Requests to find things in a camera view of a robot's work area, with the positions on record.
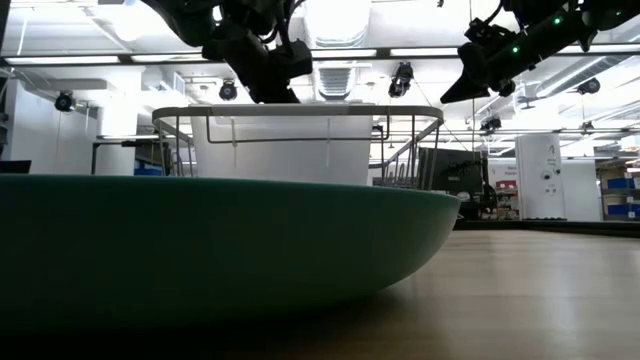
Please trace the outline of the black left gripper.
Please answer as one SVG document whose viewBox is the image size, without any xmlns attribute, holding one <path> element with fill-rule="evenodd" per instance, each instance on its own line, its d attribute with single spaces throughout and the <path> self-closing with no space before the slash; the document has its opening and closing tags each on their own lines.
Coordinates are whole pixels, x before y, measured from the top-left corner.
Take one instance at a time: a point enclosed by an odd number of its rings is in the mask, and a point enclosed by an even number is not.
<svg viewBox="0 0 640 360">
<path fill-rule="evenodd" d="M 244 83 L 254 83 L 252 100 L 257 104 L 299 103 L 290 79 L 313 71 L 311 51 L 303 41 L 269 50 L 242 27 L 218 27 L 203 45 L 202 56 L 226 62 Z"/>
</svg>

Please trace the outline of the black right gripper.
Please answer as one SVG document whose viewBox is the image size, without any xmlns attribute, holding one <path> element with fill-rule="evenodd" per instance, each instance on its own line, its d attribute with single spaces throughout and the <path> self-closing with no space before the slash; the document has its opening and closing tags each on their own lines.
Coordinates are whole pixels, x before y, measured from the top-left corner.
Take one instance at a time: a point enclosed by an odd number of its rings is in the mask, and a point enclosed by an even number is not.
<svg viewBox="0 0 640 360">
<path fill-rule="evenodd" d="M 441 96 L 443 104 L 487 97 L 489 91 L 502 97 L 516 88 L 513 78 L 535 67 L 525 59 L 525 35 L 475 18 L 465 32 L 468 42 L 457 52 L 463 69 L 459 78 Z"/>
</svg>

